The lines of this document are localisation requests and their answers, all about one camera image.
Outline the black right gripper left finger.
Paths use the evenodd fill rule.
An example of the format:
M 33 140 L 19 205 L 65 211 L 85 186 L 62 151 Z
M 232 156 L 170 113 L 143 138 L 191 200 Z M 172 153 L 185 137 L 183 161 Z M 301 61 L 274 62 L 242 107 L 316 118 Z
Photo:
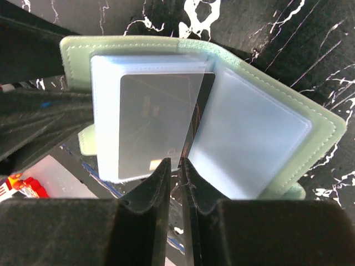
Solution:
M 8 199 L 2 265 L 164 265 L 171 161 L 121 198 Z

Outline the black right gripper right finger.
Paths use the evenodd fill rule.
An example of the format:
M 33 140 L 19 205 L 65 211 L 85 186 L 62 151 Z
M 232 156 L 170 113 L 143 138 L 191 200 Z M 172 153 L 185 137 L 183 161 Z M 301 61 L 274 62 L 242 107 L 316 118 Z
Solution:
M 231 200 L 181 163 L 187 265 L 353 265 L 354 228 L 326 201 Z

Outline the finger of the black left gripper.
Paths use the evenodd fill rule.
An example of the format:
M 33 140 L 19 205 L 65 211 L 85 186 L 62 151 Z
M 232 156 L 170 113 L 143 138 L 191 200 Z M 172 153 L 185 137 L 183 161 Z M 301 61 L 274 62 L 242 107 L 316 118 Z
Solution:
M 92 123 L 92 96 L 87 93 L 1 93 L 1 166 L 30 166 Z
M 77 34 L 43 19 L 1 15 L 1 83 L 63 75 L 59 44 L 70 35 Z

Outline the mint green card holder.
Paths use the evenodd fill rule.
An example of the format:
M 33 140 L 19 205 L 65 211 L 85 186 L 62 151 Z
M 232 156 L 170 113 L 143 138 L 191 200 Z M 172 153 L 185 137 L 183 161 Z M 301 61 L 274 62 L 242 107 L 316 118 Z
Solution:
M 118 177 L 120 81 L 130 74 L 215 74 L 196 132 L 180 156 L 232 199 L 279 198 L 344 135 L 338 115 L 203 40 L 68 36 L 68 87 L 91 92 L 99 177 Z

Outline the black VIP credit card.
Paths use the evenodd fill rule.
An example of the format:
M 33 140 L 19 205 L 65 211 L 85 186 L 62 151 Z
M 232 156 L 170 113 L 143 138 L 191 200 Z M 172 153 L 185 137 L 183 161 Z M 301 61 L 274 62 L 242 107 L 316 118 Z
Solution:
M 130 74 L 120 81 L 118 177 L 151 174 L 171 158 L 178 167 L 186 141 L 196 132 L 215 74 Z

